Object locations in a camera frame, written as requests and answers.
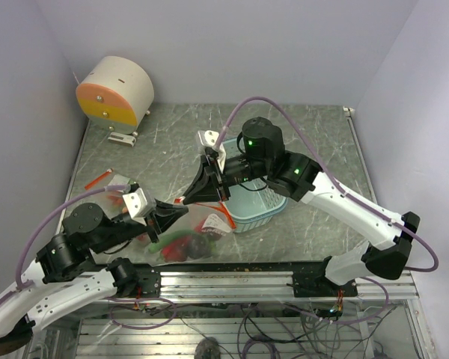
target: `white wall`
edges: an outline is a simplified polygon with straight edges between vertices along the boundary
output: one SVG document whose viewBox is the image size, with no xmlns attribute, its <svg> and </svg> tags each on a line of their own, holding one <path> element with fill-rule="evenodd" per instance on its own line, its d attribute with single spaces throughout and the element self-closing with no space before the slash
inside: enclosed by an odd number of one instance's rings
<svg viewBox="0 0 449 359">
<path fill-rule="evenodd" d="M 442 358 L 449 358 L 449 0 L 420 0 L 356 111 L 381 204 L 421 216 L 439 270 L 415 275 Z M 429 266 L 419 248 L 412 263 Z"/>
<path fill-rule="evenodd" d="M 63 202 L 85 124 L 75 86 L 38 6 L 0 0 L 0 292 L 31 231 Z"/>
<path fill-rule="evenodd" d="M 356 106 L 417 0 L 37 0 L 83 79 L 142 65 L 160 102 Z"/>
</svg>

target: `plastic basket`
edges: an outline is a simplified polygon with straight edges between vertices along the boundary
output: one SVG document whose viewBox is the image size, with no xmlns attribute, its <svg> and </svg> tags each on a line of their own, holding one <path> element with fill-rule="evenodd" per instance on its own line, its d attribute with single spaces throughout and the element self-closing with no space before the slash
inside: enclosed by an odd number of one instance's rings
<svg viewBox="0 0 449 359">
<path fill-rule="evenodd" d="M 236 146 L 236 139 L 223 142 L 226 157 L 231 158 L 240 154 Z M 254 179 L 244 184 L 249 189 L 265 186 L 261 179 Z M 287 205 L 287 198 L 266 188 L 259 192 L 246 191 L 238 185 L 230 187 L 230 200 L 224 202 L 226 209 L 236 224 L 235 233 L 262 226 L 271 220 L 273 215 L 281 212 Z"/>
</svg>

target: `scratched metal surface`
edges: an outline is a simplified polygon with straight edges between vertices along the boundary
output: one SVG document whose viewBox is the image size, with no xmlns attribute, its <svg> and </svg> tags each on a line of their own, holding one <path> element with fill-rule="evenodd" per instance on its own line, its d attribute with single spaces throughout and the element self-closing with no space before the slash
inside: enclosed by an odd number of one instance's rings
<svg viewBox="0 0 449 359">
<path fill-rule="evenodd" d="M 370 198 L 370 189 L 343 109 L 338 106 L 286 105 L 285 110 L 317 148 L 335 176 Z M 107 132 L 93 124 L 85 139 L 72 196 L 84 191 L 86 183 L 107 168 L 138 180 L 160 200 L 172 201 L 188 187 L 198 169 L 195 133 L 199 129 L 219 131 L 233 105 L 155 104 L 138 129 L 134 148 L 107 142 Z M 283 130 L 287 149 L 310 156 L 286 120 L 267 104 L 245 106 L 233 122 L 228 137 L 236 137 L 248 119 L 263 116 Z M 287 208 L 267 225 L 246 233 L 224 237 L 208 262 L 274 262 L 321 260 L 342 254 L 363 238 L 324 212 L 302 203 Z M 135 263 L 159 262 L 144 246 L 134 241 L 120 254 Z M 96 256 L 106 263 L 113 256 Z"/>
</svg>

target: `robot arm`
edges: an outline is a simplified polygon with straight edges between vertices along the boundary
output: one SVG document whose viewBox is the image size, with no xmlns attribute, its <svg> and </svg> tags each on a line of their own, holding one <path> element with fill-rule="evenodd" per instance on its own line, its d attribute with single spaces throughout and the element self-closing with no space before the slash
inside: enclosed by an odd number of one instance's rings
<svg viewBox="0 0 449 359">
<path fill-rule="evenodd" d="M 143 233 L 156 242 L 160 233 L 188 212 L 185 206 L 155 200 L 137 185 L 132 190 L 123 195 L 128 211 L 111 219 L 94 203 L 77 206 L 63 220 L 64 231 L 38 251 L 22 274 L 27 287 L 12 283 L 1 293 L 0 355 L 24 346 L 33 333 L 86 304 L 126 296 L 141 285 L 133 264 L 124 258 L 81 277 L 94 269 L 91 251 L 102 253 Z"/>
<path fill-rule="evenodd" d="M 400 215 L 372 203 L 344 185 L 341 194 L 322 168 L 301 153 L 286 151 L 279 127 L 262 117 L 245 122 L 242 155 L 225 159 L 213 145 L 217 132 L 199 132 L 198 144 L 204 153 L 198 175 L 186 190 L 183 203 L 227 200 L 229 188 L 256 178 L 267 177 L 266 184 L 276 193 L 315 206 L 362 234 L 367 242 L 340 256 L 323 261 L 322 279 L 331 285 L 344 285 L 357 277 L 374 274 L 397 279 L 409 258 L 412 238 L 350 200 L 352 194 L 361 202 L 387 215 L 393 222 L 415 232 L 420 218 L 412 212 Z"/>
</svg>

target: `red object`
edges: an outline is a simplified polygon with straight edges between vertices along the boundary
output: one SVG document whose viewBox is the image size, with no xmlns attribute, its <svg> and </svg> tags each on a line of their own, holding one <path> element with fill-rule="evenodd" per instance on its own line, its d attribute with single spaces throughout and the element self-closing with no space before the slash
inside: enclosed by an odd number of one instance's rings
<svg viewBox="0 0 449 359">
<path fill-rule="evenodd" d="M 165 262 L 184 262 L 188 258 L 186 246 L 190 239 L 191 236 L 182 237 L 164 247 L 162 256 Z"/>
</svg>

